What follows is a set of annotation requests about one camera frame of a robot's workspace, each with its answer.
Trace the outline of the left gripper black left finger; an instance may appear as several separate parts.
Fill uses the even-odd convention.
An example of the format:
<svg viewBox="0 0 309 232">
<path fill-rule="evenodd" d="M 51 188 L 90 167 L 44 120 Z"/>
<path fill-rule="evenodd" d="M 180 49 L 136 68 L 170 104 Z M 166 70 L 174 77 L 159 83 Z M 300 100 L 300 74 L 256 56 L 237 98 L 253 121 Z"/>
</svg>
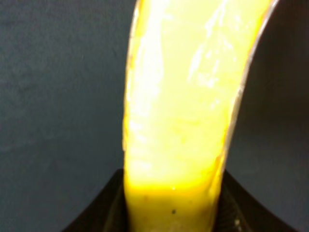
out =
<svg viewBox="0 0 309 232">
<path fill-rule="evenodd" d="M 123 170 L 118 169 L 93 202 L 64 232 L 127 232 Z"/>
</svg>

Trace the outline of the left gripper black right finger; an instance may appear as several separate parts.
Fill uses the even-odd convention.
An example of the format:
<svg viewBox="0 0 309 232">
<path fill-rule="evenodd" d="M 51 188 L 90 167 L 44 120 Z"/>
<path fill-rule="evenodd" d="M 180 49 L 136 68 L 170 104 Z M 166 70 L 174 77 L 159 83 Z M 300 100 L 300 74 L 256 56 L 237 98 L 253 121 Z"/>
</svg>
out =
<svg viewBox="0 0 309 232">
<path fill-rule="evenodd" d="M 227 171 L 223 176 L 215 232 L 293 232 Z"/>
</svg>

